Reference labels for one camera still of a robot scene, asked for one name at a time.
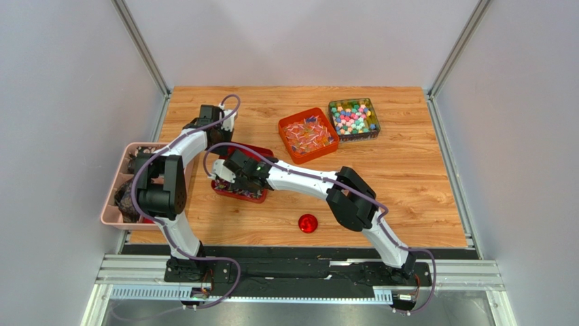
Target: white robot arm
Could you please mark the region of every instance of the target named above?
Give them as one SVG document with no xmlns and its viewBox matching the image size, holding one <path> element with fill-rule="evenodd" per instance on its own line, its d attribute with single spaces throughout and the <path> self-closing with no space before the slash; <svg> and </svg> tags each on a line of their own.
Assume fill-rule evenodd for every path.
<svg viewBox="0 0 579 326">
<path fill-rule="evenodd" d="M 195 131 L 230 113 L 231 110 L 223 110 L 221 106 L 203 105 L 199 118 L 185 126 L 176 138 L 179 141 L 174 142 L 172 148 L 160 154 L 145 170 L 147 178 L 142 178 L 141 187 L 137 189 L 139 206 L 158 220 L 155 224 L 169 241 L 171 256 L 177 259 L 188 259 L 181 252 L 197 256 L 202 250 L 201 241 L 191 231 L 184 211 L 187 189 L 183 167 L 208 146 L 231 139 L 236 113 L 215 127 Z M 153 154 L 140 153 L 136 161 L 137 169 L 141 168 L 151 155 Z M 152 182 L 152 178 L 160 175 L 164 177 L 164 184 L 156 185 Z"/>
<path fill-rule="evenodd" d="M 231 182 L 234 188 L 238 185 L 237 188 L 250 191 L 263 188 L 287 190 L 325 200 L 342 226 L 362 232 L 378 251 L 384 264 L 400 269 L 408 262 L 405 269 L 413 269 L 415 260 L 413 257 L 408 259 L 409 252 L 400 248 L 406 245 L 396 237 L 385 221 L 382 222 L 383 226 L 391 234 L 393 241 L 381 230 L 380 208 L 353 193 L 347 193 L 346 189 L 333 183 L 340 181 L 349 184 L 350 187 L 375 198 L 374 192 L 351 168 L 343 167 L 339 172 L 322 172 L 292 166 L 284 161 L 276 161 L 274 166 L 269 166 L 236 150 L 227 159 L 216 160 L 212 173 L 213 178 L 225 179 Z"/>
<path fill-rule="evenodd" d="M 270 166 L 262 160 L 247 156 L 240 150 L 229 152 L 227 146 L 232 138 L 235 115 L 222 124 L 200 132 L 197 128 L 217 121 L 226 115 L 219 107 L 204 105 L 200 117 L 185 126 L 175 145 L 145 167 L 147 178 L 137 182 L 137 200 L 141 209 L 155 217 L 156 222 L 171 245 L 171 255 L 177 259 L 187 259 L 182 253 L 202 257 L 204 255 L 201 241 L 193 235 L 184 213 L 186 191 L 183 167 L 199 153 L 222 144 L 217 152 L 226 159 L 216 160 L 212 177 L 227 180 L 234 188 L 249 191 L 261 189 L 287 190 L 299 192 L 325 200 L 336 220 L 350 230 L 361 232 L 378 251 L 387 266 L 401 269 L 405 275 L 412 275 L 415 257 L 401 249 L 406 245 L 391 231 L 382 220 L 382 227 L 390 233 L 391 239 L 384 233 L 379 224 L 382 211 L 375 204 L 357 196 L 340 185 L 376 198 L 368 184 L 351 168 L 342 167 L 339 172 L 321 172 L 292 166 L 275 158 Z M 137 156 L 136 169 L 141 168 L 153 154 L 140 153 Z M 163 175 L 164 184 L 152 182 L 153 178 Z"/>
</svg>

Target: white wall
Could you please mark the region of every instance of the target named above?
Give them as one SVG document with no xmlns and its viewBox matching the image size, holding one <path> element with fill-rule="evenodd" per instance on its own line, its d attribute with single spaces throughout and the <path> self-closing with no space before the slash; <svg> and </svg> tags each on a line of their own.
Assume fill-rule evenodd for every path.
<svg viewBox="0 0 579 326">
<path fill-rule="evenodd" d="M 184 85 L 429 88 L 477 0 L 128 0 Z"/>
<path fill-rule="evenodd" d="M 0 324 L 79 325 L 120 237 L 113 172 L 162 98 L 110 1 L 2 1 L 0 44 Z"/>
<path fill-rule="evenodd" d="M 577 325 L 579 2 L 494 1 L 438 97 L 519 325 Z"/>
</svg>

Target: wooden tabletop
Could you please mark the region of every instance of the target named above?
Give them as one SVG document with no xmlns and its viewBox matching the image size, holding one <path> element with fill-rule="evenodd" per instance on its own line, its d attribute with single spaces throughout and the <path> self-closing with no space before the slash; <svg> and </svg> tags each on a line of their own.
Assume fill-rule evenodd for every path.
<svg viewBox="0 0 579 326">
<path fill-rule="evenodd" d="M 300 166 L 340 170 L 350 166 L 389 207 L 386 221 L 413 247 L 466 247 L 434 128 L 420 88 L 386 87 L 176 87 L 160 141 L 171 141 L 199 114 L 202 104 L 218 104 L 227 94 L 241 97 L 233 141 L 273 150 L 290 164 L 277 122 L 333 100 L 369 97 L 382 130 L 378 139 L 341 143 L 338 151 Z M 233 108 L 235 100 L 226 103 Z M 361 233 L 345 229 L 325 201 L 291 192 L 268 192 L 262 204 L 218 196 L 199 157 L 188 192 L 186 213 L 206 245 L 287 245 L 369 247 Z M 314 214 L 319 227 L 302 233 L 298 219 Z M 134 231 L 131 243 L 164 243 L 159 231 Z"/>
</svg>

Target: orange tray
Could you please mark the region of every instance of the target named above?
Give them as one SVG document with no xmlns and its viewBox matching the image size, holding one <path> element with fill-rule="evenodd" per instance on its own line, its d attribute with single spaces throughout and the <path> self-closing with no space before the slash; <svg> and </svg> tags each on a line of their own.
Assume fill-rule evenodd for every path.
<svg viewBox="0 0 579 326">
<path fill-rule="evenodd" d="M 316 149 L 315 151 L 311 151 L 311 152 L 303 154 L 303 155 L 298 154 L 298 153 L 294 152 L 290 143 L 287 142 L 287 138 L 285 137 L 285 133 L 283 131 L 283 128 L 290 125 L 290 124 L 293 124 L 295 122 L 305 120 L 311 116 L 318 116 L 319 117 L 320 124 L 324 125 L 328 129 L 328 131 L 330 132 L 330 134 L 334 138 L 334 142 L 329 144 L 328 146 L 324 146 L 324 147 L 321 147 L 319 149 Z M 285 145 L 285 148 L 287 149 L 289 156 L 292 157 L 292 161 L 294 161 L 294 163 L 296 163 L 296 164 L 302 164 L 302 163 L 311 161 L 315 158 L 319 158 L 319 157 L 324 156 L 326 154 L 332 153 L 338 149 L 338 143 L 340 141 L 340 138 L 338 137 L 338 133 L 336 132 L 334 127 L 331 125 L 330 121 L 328 120 L 328 117 L 326 117 L 326 115 L 323 113 L 323 111 L 319 107 L 314 107 L 312 109 L 291 115 L 289 117 L 285 117 L 285 118 L 279 120 L 277 127 L 278 127 L 278 131 L 279 131 L 279 136 L 281 137 L 281 140 L 283 141 L 283 144 Z"/>
</svg>

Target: red dome button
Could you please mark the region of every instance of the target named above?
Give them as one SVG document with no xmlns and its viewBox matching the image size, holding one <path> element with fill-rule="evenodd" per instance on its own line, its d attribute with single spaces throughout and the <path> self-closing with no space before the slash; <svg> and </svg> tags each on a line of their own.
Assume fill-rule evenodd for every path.
<svg viewBox="0 0 579 326">
<path fill-rule="evenodd" d="M 312 214 L 304 214 L 298 221 L 300 230 L 304 233 L 312 233 L 317 229 L 317 219 Z"/>
</svg>

